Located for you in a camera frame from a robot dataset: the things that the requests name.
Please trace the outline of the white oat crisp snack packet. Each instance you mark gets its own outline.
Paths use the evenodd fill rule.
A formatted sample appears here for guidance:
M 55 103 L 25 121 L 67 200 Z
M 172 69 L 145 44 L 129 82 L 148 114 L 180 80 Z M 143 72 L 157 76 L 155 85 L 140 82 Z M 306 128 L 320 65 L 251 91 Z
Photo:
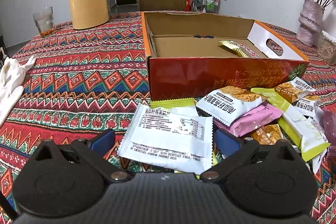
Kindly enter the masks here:
M 225 86 L 211 91 L 198 101 L 196 107 L 230 126 L 250 110 L 260 106 L 265 96 L 234 86 Z

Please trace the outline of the pink snack packet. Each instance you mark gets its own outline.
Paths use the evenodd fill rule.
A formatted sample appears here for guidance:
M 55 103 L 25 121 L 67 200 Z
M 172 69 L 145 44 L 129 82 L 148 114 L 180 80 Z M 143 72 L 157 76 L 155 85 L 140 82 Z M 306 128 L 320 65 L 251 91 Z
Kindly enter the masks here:
M 263 102 L 258 107 L 250 110 L 233 121 L 230 126 L 224 125 L 216 118 L 214 118 L 214 125 L 236 137 L 241 137 L 258 128 L 261 128 L 262 126 L 268 125 L 272 121 L 280 118 L 282 114 L 283 111 L 279 108 L 269 104 L 268 102 Z

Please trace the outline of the white snack packet back side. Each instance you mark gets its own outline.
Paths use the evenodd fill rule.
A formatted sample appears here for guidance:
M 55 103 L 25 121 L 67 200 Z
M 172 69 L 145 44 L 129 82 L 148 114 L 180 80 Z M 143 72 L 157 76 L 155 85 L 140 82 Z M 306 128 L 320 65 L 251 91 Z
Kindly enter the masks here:
M 117 155 L 200 175 L 213 166 L 213 119 L 140 104 Z

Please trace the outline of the green white snack packet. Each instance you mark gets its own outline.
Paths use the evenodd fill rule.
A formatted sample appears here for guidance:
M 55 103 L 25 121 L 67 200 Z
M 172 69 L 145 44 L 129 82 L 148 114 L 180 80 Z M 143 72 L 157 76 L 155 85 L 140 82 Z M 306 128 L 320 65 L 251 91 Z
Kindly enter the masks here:
M 274 89 L 252 88 L 251 91 L 265 96 L 268 103 L 282 111 L 278 124 L 299 148 L 304 161 L 313 159 L 329 147 L 330 143 L 314 125 Z

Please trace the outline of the yellow green packet edge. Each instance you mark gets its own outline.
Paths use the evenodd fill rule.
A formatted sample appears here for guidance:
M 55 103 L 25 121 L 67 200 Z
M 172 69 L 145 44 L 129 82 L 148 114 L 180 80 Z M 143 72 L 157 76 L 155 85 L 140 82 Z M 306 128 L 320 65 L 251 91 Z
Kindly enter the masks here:
M 195 101 L 194 98 L 159 100 L 159 101 L 151 101 L 150 106 L 152 108 L 163 107 L 165 109 L 172 109 L 175 107 L 195 107 Z

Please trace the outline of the colourful patterned tablecloth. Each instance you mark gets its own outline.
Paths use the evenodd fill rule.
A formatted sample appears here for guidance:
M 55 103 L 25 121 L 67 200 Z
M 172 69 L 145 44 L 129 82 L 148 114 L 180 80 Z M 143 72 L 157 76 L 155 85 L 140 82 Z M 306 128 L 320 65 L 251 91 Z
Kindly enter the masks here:
M 84 31 L 60 23 L 14 58 L 24 64 L 31 56 L 21 99 L 1 127 L 1 192 L 12 207 L 13 183 L 41 141 L 68 144 L 108 128 L 120 141 L 136 106 L 150 101 L 139 12 Z

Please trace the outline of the small white orange snack packet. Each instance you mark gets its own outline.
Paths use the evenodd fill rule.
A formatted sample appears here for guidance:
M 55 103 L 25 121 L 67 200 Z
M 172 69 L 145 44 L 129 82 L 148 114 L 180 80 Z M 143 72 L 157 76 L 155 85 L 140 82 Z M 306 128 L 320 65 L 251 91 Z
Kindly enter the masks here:
M 302 115 L 308 117 L 314 117 L 317 106 L 319 102 L 319 96 L 309 95 L 301 98 L 300 100 L 293 103 L 293 106 L 298 110 Z

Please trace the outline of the yellow snack packet in box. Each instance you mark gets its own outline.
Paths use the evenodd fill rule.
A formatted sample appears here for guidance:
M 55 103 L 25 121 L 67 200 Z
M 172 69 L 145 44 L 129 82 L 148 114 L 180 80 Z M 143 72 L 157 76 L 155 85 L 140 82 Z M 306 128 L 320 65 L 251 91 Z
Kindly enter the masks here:
M 232 40 L 221 40 L 219 41 L 219 44 L 221 47 L 223 47 L 225 50 L 232 52 L 238 57 L 243 58 L 253 58 L 253 59 L 259 59 L 260 56 L 249 49 L 248 47 L 244 46 L 241 43 L 232 41 Z

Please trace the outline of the red orange cardboard box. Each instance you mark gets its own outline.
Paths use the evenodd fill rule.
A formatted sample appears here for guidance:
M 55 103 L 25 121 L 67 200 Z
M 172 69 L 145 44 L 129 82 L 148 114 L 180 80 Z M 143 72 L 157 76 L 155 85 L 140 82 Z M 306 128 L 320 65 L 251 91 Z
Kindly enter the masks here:
M 227 85 L 272 88 L 302 76 L 309 58 L 253 19 L 215 14 L 143 12 L 150 97 L 202 97 Z M 238 57 L 219 41 L 243 44 L 260 58 Z

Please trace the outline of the purple snack packet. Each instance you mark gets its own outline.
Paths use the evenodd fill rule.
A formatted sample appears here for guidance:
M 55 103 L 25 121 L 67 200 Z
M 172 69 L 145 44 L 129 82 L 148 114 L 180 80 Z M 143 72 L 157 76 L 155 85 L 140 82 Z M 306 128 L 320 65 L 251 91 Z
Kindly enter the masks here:
M 322 124 L 330 146 L 327 151 L 327 158 L 335 157 L 336 146 L 336 115 L 330 111 L 324 111 L 322 114 Z

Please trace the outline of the white cloth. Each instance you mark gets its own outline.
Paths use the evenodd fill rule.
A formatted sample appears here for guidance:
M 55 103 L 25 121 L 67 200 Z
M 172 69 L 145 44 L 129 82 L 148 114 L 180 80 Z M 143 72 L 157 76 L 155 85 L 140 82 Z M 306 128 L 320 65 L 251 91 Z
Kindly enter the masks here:
M 32 55 L 25 64 L 7 57 L 1 68 L 0 125 L 2 126 L 11 110 L 21 97 L 26 73 L 34 66 L 36 57 Z

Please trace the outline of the glass cup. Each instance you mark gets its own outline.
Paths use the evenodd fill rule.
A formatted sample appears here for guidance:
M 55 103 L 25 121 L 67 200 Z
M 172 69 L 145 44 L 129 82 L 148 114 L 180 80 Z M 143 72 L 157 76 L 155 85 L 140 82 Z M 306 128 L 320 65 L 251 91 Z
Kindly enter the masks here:
M 35 12 L 33 20 L 41 38 L 45 38 L 54 32 L 54 13 L 52 6 L 47 6 L 43 11 Z

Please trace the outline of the pink textured vase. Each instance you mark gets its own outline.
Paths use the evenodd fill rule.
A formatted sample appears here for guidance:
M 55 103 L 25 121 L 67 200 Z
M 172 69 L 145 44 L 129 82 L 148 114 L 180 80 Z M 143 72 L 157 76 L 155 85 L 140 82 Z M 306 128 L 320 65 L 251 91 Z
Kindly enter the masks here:
M 306 46 L 312 47 L 319 41 L 325 9 L 315 1 L 305 0 L 298 21 L 296 38 Z

